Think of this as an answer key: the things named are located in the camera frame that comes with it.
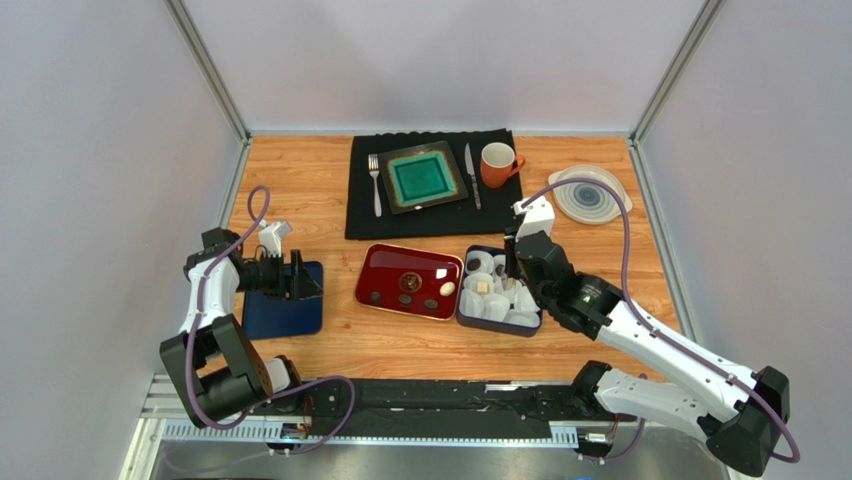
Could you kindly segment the orange ceramic mug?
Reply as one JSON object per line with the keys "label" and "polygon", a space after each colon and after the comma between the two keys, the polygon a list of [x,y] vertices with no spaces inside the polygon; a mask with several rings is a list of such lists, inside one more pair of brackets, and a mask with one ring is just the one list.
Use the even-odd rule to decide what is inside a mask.
{"label": "orange ceramic mug", "polygon": [[493,142],[481,152],[480,173],[484,184],[491,189],[501,188],[526,165],[526,157],[517,154],[508,144]]}

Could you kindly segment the dark blue box lid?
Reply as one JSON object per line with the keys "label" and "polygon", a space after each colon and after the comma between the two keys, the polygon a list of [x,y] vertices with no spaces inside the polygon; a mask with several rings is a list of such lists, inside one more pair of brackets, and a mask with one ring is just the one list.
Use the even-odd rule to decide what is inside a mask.
{"label": "dark blue box lid", "polygon": [[279,300],[262,292],[245,292],[242,327],[251,340],[318,333],[323,325],[323,297]]}

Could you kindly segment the silver table knife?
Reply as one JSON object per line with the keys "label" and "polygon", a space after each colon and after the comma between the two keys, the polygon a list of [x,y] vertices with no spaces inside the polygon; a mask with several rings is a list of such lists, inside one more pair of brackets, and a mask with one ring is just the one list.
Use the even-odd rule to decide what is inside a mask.
{"label": "silver table knife", "polygon": [[465,145],[464,159],[465,159],[466,172],[467,172],[467,174],[470,178],[470,181],[471,181],[471,187],[472,187],[475,207],[476,207],[477,210],[480,210],[482,208],[482,203],[481,203],[481,198],[480,198],[480,193],[479,193],[476,171],[475,171],[474,162],[473,162],[471,145],[469,143],[467,143]]}

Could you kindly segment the silver fork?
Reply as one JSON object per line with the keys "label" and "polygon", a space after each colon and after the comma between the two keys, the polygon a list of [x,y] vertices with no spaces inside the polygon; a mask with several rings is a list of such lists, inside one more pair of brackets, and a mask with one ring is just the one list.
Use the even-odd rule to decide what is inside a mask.
{"label": "silver fork", "polygon": [[383,214],[380,192],[379,192],[379,178],[380,178],[380,168],[378,156],[376,154],[368,155],[368,168],[369,174],[372,178],[373,182],[373,210],[376,218],[380,218]]}

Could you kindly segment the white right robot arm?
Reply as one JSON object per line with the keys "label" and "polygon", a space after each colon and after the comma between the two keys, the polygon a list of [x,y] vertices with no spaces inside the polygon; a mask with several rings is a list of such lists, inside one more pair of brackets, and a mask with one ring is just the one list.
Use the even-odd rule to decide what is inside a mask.
{"label": "white right robot arm", "polygon": [[564,249],[538,231],[504,236],[508,272],[562,328],[600,341],[649,366],[648,382],[602,362],[577,376],[581,392],[612,413],[644,417],[703,441],[727,467],[764,474],[790,431],[790,380],[772,366],[739,365],[682,336],[606,280],[578,272]]}

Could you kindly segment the dark blue box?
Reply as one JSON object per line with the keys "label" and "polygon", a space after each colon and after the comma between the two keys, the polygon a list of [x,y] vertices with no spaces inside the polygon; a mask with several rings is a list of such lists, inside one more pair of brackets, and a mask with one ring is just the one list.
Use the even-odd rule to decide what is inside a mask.
{"label": "dark blue box", "polygon": [[[471,250],[487,251],[488,253],[492,254],[493,256],[501,255],[501,254],[505,255],[503,249],[498,249],[498,248],[495,248],[495,247],[482,246],[482,245],[473,245],[473,246],[468,248],[468,250],[465,253],[465,257],[466,257],[466,254],[468,252],[470,252]],[[465,257],[464,257],[464,261],[463,261],[464,274],[463,274],[462,282],[468,276],[465,272]],[[458,298],[457,310],[456,310],[457,321],[458,321],[459,324],[461,324],[465,327],[469,327],[469,328],[476,328],[476,329],[498,332],[498,333],[503,333],[503,334],[521,336],[521,337],[532,337],[538,332],[538,330],[540,329],[540,327],[543,323],[543,313],[542,313],[541,310],[537,313],[539,315],[539,317],[541,318],[540,327],[538,329],[529,329],[529,328],[523,328],[523,327],[519,327],[519,326],[515,326],[515,325],[506,324],[504,321],[502,323],[498,323],[498,322],[486,321],[486,320],[483,320],[481,318],[464,317],[464,316],[459,314],[458,305],[459,305],[459,298]]]}

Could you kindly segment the metal serving tongs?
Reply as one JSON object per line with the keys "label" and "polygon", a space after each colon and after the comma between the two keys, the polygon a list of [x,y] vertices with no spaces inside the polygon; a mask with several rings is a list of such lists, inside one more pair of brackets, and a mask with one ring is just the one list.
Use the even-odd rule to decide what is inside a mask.
{"label": "metal serving tongs", "polygon": [[505,263],[502,276],[506,279],[518,279],[518,264],[517,264],[517,256],[515,251],[515,235],[513,232],[508,231],[504,235],[504,253],[505,253]]}

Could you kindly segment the black cloth placemat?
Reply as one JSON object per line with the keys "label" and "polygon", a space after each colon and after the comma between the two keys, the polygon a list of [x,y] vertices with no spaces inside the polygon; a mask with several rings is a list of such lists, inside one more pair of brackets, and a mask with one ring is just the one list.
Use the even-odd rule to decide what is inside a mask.
{"label": "black cloth placemat", "polygon": [[474,164],[480,163],[482,149],[491,143],[515,146],[513,132],[507,129],[467,132],[404,132],[356,136],[350,155],[345,238],[348,240],[390,240],[415,237],[501,234],[514,223],[512,205],[522,198],[518,174],[499,189],[491,189],[478,179],[481,208],[471,197],[410,213],[394,214],[385,188],[381,186],[382,215],[374,213],[374,188],[369,175],[368,156],[397,149],[446,141],[461,170],[464,184],[471,187],[466,173],[464,151],[471,147]]}

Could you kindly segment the white round lid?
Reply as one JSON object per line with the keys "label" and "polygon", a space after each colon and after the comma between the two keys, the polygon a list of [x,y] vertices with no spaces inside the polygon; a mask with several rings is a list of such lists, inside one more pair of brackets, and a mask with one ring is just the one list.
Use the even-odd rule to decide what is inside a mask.
{"label": "white round lid", "polygon": [[[610,171],[598,166],[577,165],[551,173],[548,184],[575,178],[593,179],[608,185],[619,195],[627,212],[633,209],[633,202],[621,182]],[[582,224],[604,225],[621,215],[613,197],[597,184],[571,183],[554,189],[553,197],[566,216]]]}

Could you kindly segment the aluminium frame rail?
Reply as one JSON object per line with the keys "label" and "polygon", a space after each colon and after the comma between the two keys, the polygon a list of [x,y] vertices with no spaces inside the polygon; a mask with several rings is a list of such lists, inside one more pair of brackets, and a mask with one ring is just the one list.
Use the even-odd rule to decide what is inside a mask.
{"label": "aluminium frame rail", "polygon": [[332,381],[228,430],[154,378],[124,479],[732,479],[703,442],[565,382]]}

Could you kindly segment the teal square plate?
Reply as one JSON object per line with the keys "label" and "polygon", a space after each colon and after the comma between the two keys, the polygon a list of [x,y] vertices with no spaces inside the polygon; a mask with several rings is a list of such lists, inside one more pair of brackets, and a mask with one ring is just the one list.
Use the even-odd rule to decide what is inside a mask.
{"label": "teal square plate", "polygon": [[464,176],[447,141],[377,155],[379,175],[393,214],[466,199]]}

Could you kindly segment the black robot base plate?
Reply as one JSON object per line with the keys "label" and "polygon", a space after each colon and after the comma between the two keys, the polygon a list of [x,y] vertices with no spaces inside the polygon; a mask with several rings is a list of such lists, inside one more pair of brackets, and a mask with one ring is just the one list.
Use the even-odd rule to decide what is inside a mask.
{"label": "black robot base plate", "polygon": [[314,435],[338,427],[338,439],[544,439],[553,422],[609,430],[616,418],[568,384],[455,380],[330,381],[260,411],[308,420]]}

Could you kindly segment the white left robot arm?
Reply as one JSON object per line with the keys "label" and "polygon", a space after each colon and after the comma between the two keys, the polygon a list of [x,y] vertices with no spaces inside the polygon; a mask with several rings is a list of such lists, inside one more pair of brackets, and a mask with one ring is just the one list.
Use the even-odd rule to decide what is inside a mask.
{"label": "white left robot arm", "polygon": [[247,294],[262,317],[274,324],[316,326],[322,317],[322,269],[299,251],[284,256],[281,242],[291,227],[265,225],[258,258],[242,255],[242,238],[214,228],[203,248],[188,257],[191,284],[186,318],[176,336],[160,345],[160,358],[190,421],[198,428],[226,429],[226,418],[272,400],[301,384],[284,356],[262,360],[234,315],[235,297]]}

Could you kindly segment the red lacquer chocolate tray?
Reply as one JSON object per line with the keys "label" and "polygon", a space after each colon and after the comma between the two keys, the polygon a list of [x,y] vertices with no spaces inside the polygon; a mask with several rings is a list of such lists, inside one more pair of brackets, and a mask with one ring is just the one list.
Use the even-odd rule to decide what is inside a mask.
{"label": "red lacquer chocolate tray", "polygon": [[[461,290],[463,265],[460,258],[431,251],[377,243],[367,249],[354,290],[355,300],[369,308],[448,321],[456,314]],[[455,292],[442,297],[439,289],[445,282],[456,285]],[[370,294],[378,291],[382,303],[373,305]],[[409,295],[410,307],[399,305],[400,295]],[[427,310],[423,302],[437,300],[437,311]]]}

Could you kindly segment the white oval chocolate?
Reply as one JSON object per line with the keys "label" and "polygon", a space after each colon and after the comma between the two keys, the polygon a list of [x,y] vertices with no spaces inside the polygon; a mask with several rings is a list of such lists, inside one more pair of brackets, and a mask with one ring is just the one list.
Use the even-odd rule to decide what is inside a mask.
{"label": "white oval chocolate", "polygon": [[442,297],[449,297],[456,290],[456,285],[453,282],[445,282],[439,289],[439,294]]}

